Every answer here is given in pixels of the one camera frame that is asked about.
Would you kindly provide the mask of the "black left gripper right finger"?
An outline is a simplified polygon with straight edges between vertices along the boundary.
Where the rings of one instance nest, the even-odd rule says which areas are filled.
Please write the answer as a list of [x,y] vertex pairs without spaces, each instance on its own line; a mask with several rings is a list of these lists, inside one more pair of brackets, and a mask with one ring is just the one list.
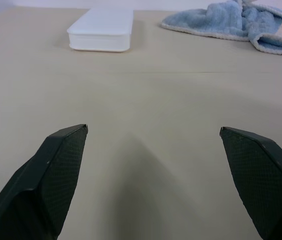
[[233,182],[262,240],[282,240],[282,148],[253,132],[223,126],[219,135]]

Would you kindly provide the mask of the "white rectangular plastic box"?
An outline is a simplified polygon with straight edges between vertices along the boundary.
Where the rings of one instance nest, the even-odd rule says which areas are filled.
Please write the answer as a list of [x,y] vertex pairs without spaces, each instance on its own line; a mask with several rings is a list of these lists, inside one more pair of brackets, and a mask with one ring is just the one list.
[[131,47],[133,21],[132,9],[91,8],[67,29],[69,46],[78,51],[125,52]]

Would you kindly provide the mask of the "light blue fluffy towel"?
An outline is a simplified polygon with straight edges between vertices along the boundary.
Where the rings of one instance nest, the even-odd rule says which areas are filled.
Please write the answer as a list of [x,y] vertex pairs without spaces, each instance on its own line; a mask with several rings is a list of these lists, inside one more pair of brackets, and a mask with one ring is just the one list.
[[255,4],[256,0],[228,0],[207,9],[189,9],[167,16],[160,26],[202,37],[250,42],[258,51],[282,55],[282,10]]

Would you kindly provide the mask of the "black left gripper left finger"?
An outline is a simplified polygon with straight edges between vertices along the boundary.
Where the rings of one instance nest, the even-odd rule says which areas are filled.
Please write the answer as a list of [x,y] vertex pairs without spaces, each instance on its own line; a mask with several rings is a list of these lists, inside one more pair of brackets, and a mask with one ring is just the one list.
[[78,183],[86,124],[46,137],[0,192],[0,240],[57,240]]

